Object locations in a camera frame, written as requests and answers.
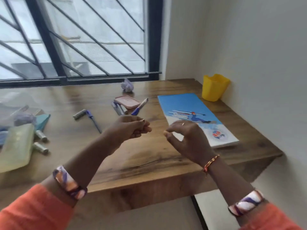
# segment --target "orange sleeve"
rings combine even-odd
[[[301,228],[275,205],[268,203],[262,212],[240,230],[301,230]]]
[[[73,208],[38,184],[0,212],[1,230],[64,230]]]

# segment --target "wood grain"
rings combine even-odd
[[[0,174],[0,208],[41,182],[99,135],[90,119],[75,121],[72,115],[89,109],[104,129],[118,118],[111,101],[122,95],[118,83],[2,89],[0,95],[10,91],[31,94],[51,114],[44,130],[50,139],[47,147],[51,154],[46,157],[33,152],[27,166]],[[88,187],[93,193],[80,202],[81,213],[86,215],[85,210],[96,200],[105,203],[99,208],[108,214],[216,189],[210,178],[204,178],[201,167],[183,158],[162,134],[168,124],[157,96],[191,92],[201,98],[201,84],[193,79],[134,83],[132,96],[139,101],[149,98],[139,115],[150,121],[153,131],[126,141],[101,164]],[[235,147],[217,151],[247,181],[252,182],[274,158],[282,155],[222,101],[201,100],[240,140]]]

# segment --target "book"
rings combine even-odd
[[[168,124],[184,119],[197,123],[213,148],[234,145],[239,140],[217,119],[194,93],[158,96]],[[173,133],[182,140],[183,135]]]

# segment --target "logo on book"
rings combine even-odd
[[[220,140],[227,139],[226,133],[222,132],[221,130],[213,130],[212,136],[213,136],[215,139],[220,139]]]

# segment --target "yellow plastic container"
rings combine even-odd
[[[201,96],[207,101],[217,101],[227,89],[230,80],[221,74],[212,77],[204,75],[203,91]]]

